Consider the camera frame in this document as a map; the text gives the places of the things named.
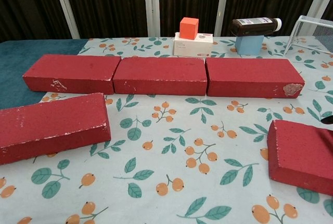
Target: white product box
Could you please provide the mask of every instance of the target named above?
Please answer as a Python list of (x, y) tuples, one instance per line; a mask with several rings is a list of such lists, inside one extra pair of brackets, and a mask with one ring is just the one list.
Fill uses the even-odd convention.
[(212, 51), (213, 34), (198, 33), (194, 40), (190, 40), (180, 38), (176, 32), (173, 46), (175, 56), (208, 57)]

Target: wire mesh basket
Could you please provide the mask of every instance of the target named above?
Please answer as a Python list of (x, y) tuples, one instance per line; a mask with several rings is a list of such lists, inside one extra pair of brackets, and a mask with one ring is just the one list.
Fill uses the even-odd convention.
[(333, 22), (300, 16), (291, 32), (285, 54), (292, 45), (333, 54)]

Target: white cap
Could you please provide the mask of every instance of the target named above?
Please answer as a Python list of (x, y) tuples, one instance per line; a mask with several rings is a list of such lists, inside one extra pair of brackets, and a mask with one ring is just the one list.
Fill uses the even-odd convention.
[(276, 22), (277, 22), (277, 27), (274, 31), (279, 31), (281, 29), (282, 26), (282, 21), (279, 18), (275, 18)]

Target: light blue box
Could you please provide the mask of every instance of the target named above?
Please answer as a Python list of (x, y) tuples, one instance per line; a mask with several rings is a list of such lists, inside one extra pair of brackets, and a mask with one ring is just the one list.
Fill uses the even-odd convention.
[(236, 37), (235, 47), (239, 55), (258, 56), (263, 41), (263, 35), (238, 36)]

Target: brown bottle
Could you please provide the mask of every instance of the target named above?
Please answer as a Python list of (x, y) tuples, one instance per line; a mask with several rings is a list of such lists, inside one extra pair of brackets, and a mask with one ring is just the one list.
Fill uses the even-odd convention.
[(282, 21), (279, 18), (246, 18), (232, 21), (231, 33), (235, 36), (269, 35), (281, 29)]

